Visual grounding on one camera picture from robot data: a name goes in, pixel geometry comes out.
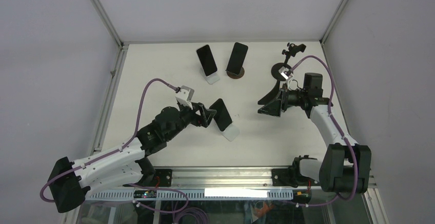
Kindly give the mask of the wooden base phone stand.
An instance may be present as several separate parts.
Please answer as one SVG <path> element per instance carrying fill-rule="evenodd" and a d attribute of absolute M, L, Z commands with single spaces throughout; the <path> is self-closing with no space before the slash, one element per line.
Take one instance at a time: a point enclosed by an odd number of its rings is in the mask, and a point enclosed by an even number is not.
<path fill-rule="evenodd" d="M 228 77 L 230 77 L 232 79 L 240 79 L 244 76 L 245 70 L 243 67 L 241 67 L 240 72 L 238 74 L 232 73 L 230 71 L 226 71 L 226 74 Z"/>

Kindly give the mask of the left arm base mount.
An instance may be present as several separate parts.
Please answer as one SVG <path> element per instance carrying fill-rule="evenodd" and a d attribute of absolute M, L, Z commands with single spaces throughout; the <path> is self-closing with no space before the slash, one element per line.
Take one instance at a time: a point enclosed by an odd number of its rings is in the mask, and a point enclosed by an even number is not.
<path fill-rule="evenodd" d="M 153 175 L 141 178 L 134 185 L 141 187 L 170 187 L 172 185 L 172 169 L 156 169 Z"/>

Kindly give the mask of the black phone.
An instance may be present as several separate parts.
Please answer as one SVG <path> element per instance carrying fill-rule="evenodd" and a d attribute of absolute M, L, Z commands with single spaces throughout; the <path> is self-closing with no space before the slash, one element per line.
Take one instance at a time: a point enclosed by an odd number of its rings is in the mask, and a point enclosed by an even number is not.
<path fill-rule="evenodd" d="M 210 107 L 211 110 L 216 110 L 216 114 L 213 119 L 216 122 L 219 130 L 221 132 L 225 131 L 231 124 L 231 115 L 223 101 L 223 99 L 217 99 Z"/>
<path fill-rule="evenodd" d="M 248 52 L 248 46 L 241 43 L 234 43 L 233 49 L 229 58 L 226 71 L 238 74 L 243 67 L 244 60 Z"/>
<path fill-rule="evenodd" d="M 218 69 L 209 45 L 204 45 L 196 50 L 197 56 L 205 76 L 214 74 Z"/>

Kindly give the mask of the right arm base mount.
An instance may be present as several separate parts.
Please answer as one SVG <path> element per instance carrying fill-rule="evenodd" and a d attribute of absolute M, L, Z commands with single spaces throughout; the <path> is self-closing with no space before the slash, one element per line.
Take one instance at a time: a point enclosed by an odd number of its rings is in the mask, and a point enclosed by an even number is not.
<path fill-rule="evenodd" d="M 274 187 L 303 187 L 303 186 L 319 186 L 320 182 L 299 173 L 296 173 L 292 168 L 274 168 L 271 170 L 272 185 Z"/>

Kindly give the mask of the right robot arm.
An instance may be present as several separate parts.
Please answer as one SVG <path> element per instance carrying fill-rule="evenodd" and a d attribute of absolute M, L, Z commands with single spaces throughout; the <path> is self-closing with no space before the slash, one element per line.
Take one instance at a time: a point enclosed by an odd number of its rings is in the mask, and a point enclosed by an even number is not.
<path fill-rule="evenodd" d="M 371 150 L 344 133 L 333 114 L 330 99 L 323 97 L 323 76 L 306 73 L 302 88 L 289 90 L 277 82 L 258 101 L 259 114 L 279 117 L 289 108 L 300 107 L 317 127 L 327 151 L 323 160 L 308 155 L 296 157 L 287 169 L 274 169 L 274 186 L 298 187 L 317 181 L 325 192 L 340 195 L 365 193 L 369 185 Z"/>

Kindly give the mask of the white folding phone stand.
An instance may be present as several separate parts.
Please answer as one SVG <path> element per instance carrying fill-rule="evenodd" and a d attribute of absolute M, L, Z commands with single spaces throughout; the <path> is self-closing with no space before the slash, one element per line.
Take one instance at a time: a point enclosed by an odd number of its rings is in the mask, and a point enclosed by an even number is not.
<path fill-rule="evenodd" d="M 210 74 L 209 76 L 205 77 L 205 80 L 208 84 L 213 85 L 214 83 L 218 82 L 220 80 L 220 76 L 217 72 Z"/>

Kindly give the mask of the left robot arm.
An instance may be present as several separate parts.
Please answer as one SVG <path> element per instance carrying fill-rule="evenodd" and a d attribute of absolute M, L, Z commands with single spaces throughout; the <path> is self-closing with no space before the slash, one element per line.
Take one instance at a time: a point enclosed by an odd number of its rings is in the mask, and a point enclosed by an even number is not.
<path fill-rule="evenodd" d="M 162 150 L 189 125 L 208 127 L 217 111 L 202 103 L 165 107 L 154 120 L 118 147 L 70 161 L 58 159 L 48 187 L 59 213 L 80 206 L 87 197 L 113 187 L 153 183 L 155 169 L 148 156 Z"/>

